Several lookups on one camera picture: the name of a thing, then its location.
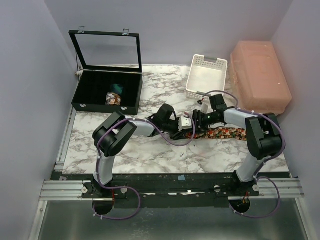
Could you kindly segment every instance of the marble pattern surface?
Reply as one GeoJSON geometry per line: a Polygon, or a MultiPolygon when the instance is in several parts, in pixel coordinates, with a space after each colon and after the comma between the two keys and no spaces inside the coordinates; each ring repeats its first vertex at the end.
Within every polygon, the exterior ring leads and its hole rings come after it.
{"type": "MultiPolygon", "coordinates": [[[[189,66],[145,65],[138,118],[156,113],[162,104],[177,112],[191,113],[196,100],[186,98],[189,66]]],[[[232,92],[227,74],[225,90],[232,92]]],[[[233,99],[225,96],[228,106],[233,99]]],[[[69,143],[64,174],[92,174],[97,153],[92,138],[94,130],[107,113],[77,112],[69,143]]],[[[248,154],[247,142],[236,139],[195,139],[187,146],[168,144],[161,136],[133,136],[114,162],[115,174],[224,173],[236,170],[248,154]]],[[[288,172],[283,155],[267,163],[262,172],[288,172]]]]}

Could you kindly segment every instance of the white plastic basket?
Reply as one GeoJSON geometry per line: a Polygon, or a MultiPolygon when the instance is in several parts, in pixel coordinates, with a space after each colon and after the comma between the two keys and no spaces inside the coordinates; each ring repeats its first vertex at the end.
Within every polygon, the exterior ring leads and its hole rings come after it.
{"type": "MultiPolygon", "coordinates": [[[[224,91],[227,67],[227,60],[194,55],[185,87],[186,97],[202,99],[203,95],[209,91],[224,91]]],[[[213,92],[210,96],[216,94],[219,94],[219,92],[213,92]]],[[[210,96],[206,96],[204,100],[208,101],[210,96]]]]}

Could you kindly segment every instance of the metal floor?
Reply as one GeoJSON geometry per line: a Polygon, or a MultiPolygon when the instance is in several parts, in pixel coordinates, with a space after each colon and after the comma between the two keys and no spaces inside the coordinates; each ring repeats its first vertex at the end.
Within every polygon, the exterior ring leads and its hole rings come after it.
{"type": "MultiPolygon", "coordinates": [[[[263,215],[275,199],[252,199],[248,214],[263,215]]],[[[113,210],[125,216],[132,209],[113,210]]],[[[93,217],[92,203],[51,201],[40,240],[307,240],[295,199],[281,200],[272,217],[249,219],[229,208],[144,208],[123,221],[93,217]]]]}

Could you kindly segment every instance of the white wall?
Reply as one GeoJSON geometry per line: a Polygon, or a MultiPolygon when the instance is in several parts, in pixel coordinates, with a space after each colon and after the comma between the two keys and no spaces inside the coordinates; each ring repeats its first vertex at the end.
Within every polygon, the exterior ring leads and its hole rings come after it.
{"type": "Polygon", "coordinates": [[[299,176],[320,237],[320,1],[294,0],[272,38],[292,93],[281,116],[285,156],[299,176]]]}
{"type": "Polygon", "coordinates": [[[69,30],[128,28],[140,34],[142,63],[188,65],[194,54],[229,59],[239,40],[271,40],[292,1],[45,0],[72,52],[69,30]]]}
{"type": "Polygon", "coordinates": [[[75,60],[43,0],[0,1],[0,239],[28,239],[75,92],[75,60]]]}

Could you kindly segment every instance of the black display case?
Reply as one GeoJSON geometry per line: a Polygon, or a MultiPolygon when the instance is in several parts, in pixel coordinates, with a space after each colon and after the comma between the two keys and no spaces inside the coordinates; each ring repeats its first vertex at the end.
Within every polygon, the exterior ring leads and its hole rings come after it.
{"type": "Polygon", "coordinates": [[[143,84],[139,34],[124,29],[70,30],[69,35],[83,67],[72,106],[82,112],[137,115],[143,84]],[[106,98],[115,85],[120,86],[121,102],[110,105],[106,98]]]}

